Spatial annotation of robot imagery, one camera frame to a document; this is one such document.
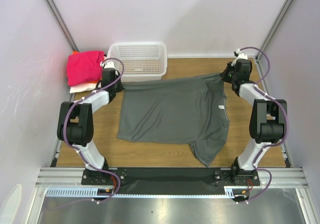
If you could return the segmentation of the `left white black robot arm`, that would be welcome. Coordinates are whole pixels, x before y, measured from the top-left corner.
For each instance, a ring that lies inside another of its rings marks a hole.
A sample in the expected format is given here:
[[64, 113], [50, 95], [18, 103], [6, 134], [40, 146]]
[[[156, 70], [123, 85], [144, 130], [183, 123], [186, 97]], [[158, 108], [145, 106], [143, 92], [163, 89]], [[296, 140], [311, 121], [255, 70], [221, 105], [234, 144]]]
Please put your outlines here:
[[60, 106], [57, 137], [78, 153], [85, 164], [86, 180], [92, 178], [99, 184], [107, 183], [111, 172], [93, 141], [93, 114], [123, 91], [121, 75], [115, 68], [104, 69], [100, 87], [80, 100], [63, 102]]

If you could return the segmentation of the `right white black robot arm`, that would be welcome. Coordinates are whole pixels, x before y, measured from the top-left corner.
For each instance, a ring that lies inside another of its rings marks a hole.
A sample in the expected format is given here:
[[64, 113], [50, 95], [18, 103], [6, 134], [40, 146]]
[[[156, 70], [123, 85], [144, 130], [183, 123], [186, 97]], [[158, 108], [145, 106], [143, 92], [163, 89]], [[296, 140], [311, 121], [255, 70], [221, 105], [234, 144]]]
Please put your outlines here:
[[274, 99], [250, 80], [252, 62], [240, 58], [228, 62], [220, 74], [223, 82], [230, 83], [235, 94], [251, 106], [249, 122], [250, 141], [231, 165], [230, 180], [235, 185], [259, 181], [258, 163], [272, 146], [285, 140], [288, 129], [287, 102]]

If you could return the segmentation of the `grey t shirt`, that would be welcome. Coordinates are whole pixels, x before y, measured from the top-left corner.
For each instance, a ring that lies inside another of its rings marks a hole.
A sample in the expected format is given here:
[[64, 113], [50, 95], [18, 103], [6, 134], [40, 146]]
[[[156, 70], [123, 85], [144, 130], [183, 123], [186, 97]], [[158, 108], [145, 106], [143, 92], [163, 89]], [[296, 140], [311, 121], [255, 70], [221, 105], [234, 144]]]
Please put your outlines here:
[[194, 157], [208, 167], [227, 141], [226, 100], [218, 73], [127, 83], [117, 138], [188, 144]]

